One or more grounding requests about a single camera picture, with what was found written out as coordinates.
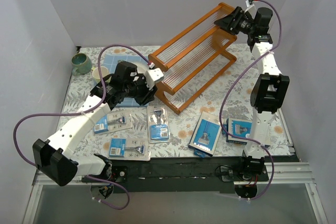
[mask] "green mug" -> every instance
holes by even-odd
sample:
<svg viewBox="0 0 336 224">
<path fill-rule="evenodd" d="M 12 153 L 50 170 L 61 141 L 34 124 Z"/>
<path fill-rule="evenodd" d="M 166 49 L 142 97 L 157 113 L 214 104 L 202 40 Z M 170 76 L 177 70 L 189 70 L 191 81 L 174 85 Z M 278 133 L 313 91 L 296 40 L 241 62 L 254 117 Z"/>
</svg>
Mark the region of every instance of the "green mug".
<svg viewBox="0 0 336 224">
<path fill-rule="evenodd" d="M 92 62 L 86 54 L 76 54 L 71 60 L 72 74 L 78 76 L 91 71 Z"/>
</svg>

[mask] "mug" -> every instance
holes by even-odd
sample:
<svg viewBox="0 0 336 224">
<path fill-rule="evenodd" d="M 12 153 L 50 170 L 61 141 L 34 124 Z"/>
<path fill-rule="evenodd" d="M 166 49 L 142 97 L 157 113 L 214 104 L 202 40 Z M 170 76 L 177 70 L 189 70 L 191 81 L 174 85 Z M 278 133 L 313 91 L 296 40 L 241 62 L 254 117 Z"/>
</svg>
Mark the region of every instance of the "mug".
<svg viewBox="0 0 336 224">
<path fill-rule="evenodd" d="M 101 75 L 103 77 L 105 77 L 108 74 L 110 74 L 110 71 L 108 70 L 107 67 L 100 66 L 100 70 L 101 70 Z M 92 77 L 93 77 L 93 81 L 94 81 L 95 85 L 97 85 L 100 82 L 98 68 L 94 68 L 94 70 L 92 72 Z"/>
<path fill-rule="evenodd" d="M 92 62 L 86 54 L 76 54 L 71 60 L 72 64 L 72 74 L 78 76 L 80 74 L 85 74 L 90 72 L 92 67 Z"/>
</svg>

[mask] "floral tablecloth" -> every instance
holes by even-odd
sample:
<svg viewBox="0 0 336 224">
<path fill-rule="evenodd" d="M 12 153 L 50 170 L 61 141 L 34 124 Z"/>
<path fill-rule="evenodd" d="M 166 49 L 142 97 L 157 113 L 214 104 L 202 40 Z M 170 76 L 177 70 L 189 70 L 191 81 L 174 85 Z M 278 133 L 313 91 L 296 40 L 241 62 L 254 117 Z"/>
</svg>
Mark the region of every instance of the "floral tablecloth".
<svg viewBox="0 0 336 224">
<path fill-rule="evenodd" d="M 135 47 L 144 55 L 148 55 L 159 48 L 159 46 Z M 101 48 L 81 48 L 80 52 L 87 54 L 94 66 L 97 65 L 97 58 Z M 168 143 L 151 144 L 151 157 L 191 157 L 194 156 L 193 150 L 188 148 L 193 130 L 199 116 L 203 111 L 214 115 L 219 115 L 223 98 L 230 85 L 235 81 L 239 74 L 254 60 L 246 44 L 234 44 L 228 51 L 237 57 L 237 61 L 220 76 L 208 89 L 206 89 L 192 104 L 189 105 L 180 115 L 176 115 L 169 109 L 169 126 L 171 141 Z M 108 54 L 134 55 L 128 49 L 110 48 Z M 250 69 L 241 81 L 235 86 L 229 100 L 224 107 L 223 120 L 228 117 L 237 119 L 252 119 L 252 107 L 250 106 L 250 93 L 259 74 L 256 68 Z M 72 76 L 68 93 L 65 99 L 63 112 L 77 111 L 93 87 L 91 73 Z M 150 105 L 163 103 L 159 99 L 151 102 Z M 75 155 L 89 156 L 100 153 L 108 157 L 109 143 L 112 137 L 122 138 L 147 138 L 147 113 L 146 108 L 115 108 L 114 110 L 131 109 L 134 119 L 132 129 L 119 131 L 111 134 L 94 135 L 90 131 L 78 145 Z M 58 127 L 63 126 L 69 117 L 61 117 Z M 283 120 L 276 114 L 271 123 L 270 130 L 272 155 L 290 155 L 287 136 L 284 131 Z M 226 143 L 221 135 L 216 146 L 214 156 L 241 156 L 243 146 L 238 144 Z"/>
</svg>

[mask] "wooden dish rack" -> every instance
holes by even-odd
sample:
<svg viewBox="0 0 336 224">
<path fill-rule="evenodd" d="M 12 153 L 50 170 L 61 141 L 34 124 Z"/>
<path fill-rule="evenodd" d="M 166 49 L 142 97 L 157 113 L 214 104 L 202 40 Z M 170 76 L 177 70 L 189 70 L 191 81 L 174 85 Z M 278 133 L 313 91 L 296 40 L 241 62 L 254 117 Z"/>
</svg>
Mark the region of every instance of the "wooden dish rack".
<svg viewBox="0 0 336 224">
<path fill-rule="evenodd" d="M 214 21 L 233 10 L 233 7 L 220 3 L 149 55 L 149 60 L 164 72 L 164 80 L 156 85 L 155 95 L 176 114 L 180 114 L 237 60 L 226 51 L 237 36 L 214 25 Z"/>
</svg>

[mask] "mug handle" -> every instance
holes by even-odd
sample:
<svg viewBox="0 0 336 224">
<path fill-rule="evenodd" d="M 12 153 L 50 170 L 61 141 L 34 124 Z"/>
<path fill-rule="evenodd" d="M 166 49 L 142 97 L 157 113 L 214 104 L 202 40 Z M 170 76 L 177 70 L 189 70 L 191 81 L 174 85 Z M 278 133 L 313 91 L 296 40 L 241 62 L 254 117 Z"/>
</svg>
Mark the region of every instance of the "mug handle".
<svg viewBox="0 0 336 224">
<path fill-rule="evenodd" d="M 79 72 L 77 72 L 77 70 L 78 70 L 78 68 L 74 68 L 74 69 L 72 70 L 72 74 L 73 74 L 74 76 L 78 76 L 78 75 L 80 75 Z"/>
</svg>

